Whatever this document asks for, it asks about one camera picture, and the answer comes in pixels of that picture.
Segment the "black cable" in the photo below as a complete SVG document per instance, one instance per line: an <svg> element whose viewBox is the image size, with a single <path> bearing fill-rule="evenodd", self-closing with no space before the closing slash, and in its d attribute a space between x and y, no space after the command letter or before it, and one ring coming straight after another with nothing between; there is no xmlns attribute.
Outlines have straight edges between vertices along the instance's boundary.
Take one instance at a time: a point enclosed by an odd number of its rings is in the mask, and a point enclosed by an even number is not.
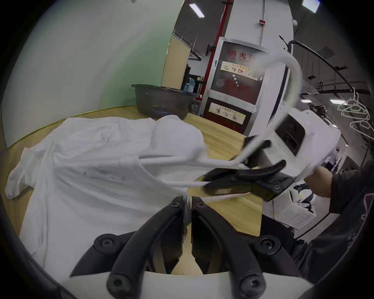
<svg viewBox="0 0 374 299"><path fill-rule="evenodd" d="M319 225L328 215L330 215L330 212L328 212L320 221L318 221L315 225L313 225L311 228L309 228L305 233L298 236L296 238L296 240L300 239L303 235L309 233L312 229L314 229L317 225Z"/></svg>

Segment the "red pipe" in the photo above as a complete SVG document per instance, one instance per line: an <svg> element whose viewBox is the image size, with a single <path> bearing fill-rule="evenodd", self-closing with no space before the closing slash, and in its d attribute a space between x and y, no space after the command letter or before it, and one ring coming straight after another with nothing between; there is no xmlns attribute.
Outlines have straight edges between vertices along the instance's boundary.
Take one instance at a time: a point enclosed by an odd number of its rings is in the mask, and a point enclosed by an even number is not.
<svg viewBox="0 0 374 299"><path fill-rule="evenodd" d="M220 23L220 27L218 29L218 32L217 32L217 36L215 38L215 42L214 42L214 45L216 46L218 44L218 40L219 38L221 37L221 34L222 34L222 31L223 31L223 27L225 26L225 22L226 22L226 17L227 17L227 13L229 11L229 5L231 4L225 4L225 10L223 11L223 16L222 16L222 20L221 20L221 23ZM212 63L213 63L213 57L214 57L214 54L215 54L215 49L212 49L211 51L211 56L209 58L209 62L208 62L208 66L206 67L206 72L205 72L205 76L204 76L204 81L207 81L208 80L208 77L209 77L209 72L210 72L210 69L212 67ZM205 92L205 88L206 88L206 84L203 84L203 86L201 87L201 91L200 91L200 94L203 95L204 92Z"/></svg>

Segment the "person's arm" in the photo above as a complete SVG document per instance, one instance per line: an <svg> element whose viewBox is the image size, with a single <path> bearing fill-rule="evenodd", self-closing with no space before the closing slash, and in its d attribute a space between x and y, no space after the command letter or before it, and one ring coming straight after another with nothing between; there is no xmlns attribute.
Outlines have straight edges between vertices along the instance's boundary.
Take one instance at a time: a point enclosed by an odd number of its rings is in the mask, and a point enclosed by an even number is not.
<svg viewBox="0 0 374 299"><path fill-rule="evenodd" d="M362 190L374 186L374 161L367 162L358 170L335 175L323 167L318 167L304 180L313 193L331 198L330 213L341 214L351 199Z"/></svg>
<svg viewBox="0 0 374 299"><path fill-rule="evenodd" d="M332 173L319 166L314 173L304 179L310 190L321 197L331 197Z"/></svg>

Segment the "white t-shirt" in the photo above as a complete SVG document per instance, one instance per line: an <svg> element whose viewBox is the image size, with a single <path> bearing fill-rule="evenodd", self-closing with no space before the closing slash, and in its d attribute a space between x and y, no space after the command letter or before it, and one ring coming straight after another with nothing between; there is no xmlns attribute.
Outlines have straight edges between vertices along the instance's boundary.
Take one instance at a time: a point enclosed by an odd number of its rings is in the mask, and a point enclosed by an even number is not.
<svg viewBox="0 0 374 299"><path fill-rule="evenodd" d="M176 196L187 195L186 188L169 187L161 179L193 181L209 171L146 170L139 155L188 155L203 146L201 132L175 115L158 121L68 118L25 148L8 177L8 198L34 187L22 243L57 282L67 280L96 237L136 231Z"/></svg>

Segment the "instruction label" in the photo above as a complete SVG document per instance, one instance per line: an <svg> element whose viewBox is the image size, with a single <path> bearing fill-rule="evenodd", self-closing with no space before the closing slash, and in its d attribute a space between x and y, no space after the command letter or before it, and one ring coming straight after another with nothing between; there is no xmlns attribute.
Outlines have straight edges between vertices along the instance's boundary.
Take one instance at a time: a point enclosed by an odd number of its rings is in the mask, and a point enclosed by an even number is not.
<svg viewBox="0 0 374 299"><path fill-rule="evenodd" d="M220 115L239 124L243 124L245 120L245 114L229 109L225 106L218 105L216 103L210 104L209 112Z"/></svg>

